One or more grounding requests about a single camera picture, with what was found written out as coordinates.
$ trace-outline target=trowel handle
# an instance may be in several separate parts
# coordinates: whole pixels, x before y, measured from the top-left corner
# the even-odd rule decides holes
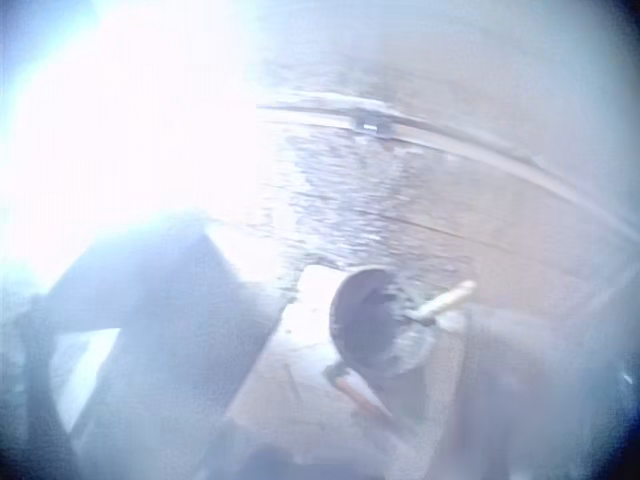
[[[473,280],[466,280],[448,292],[438,295],[410,314],[414,322],[433,325],[435,317],[467,300],[477,287]]]

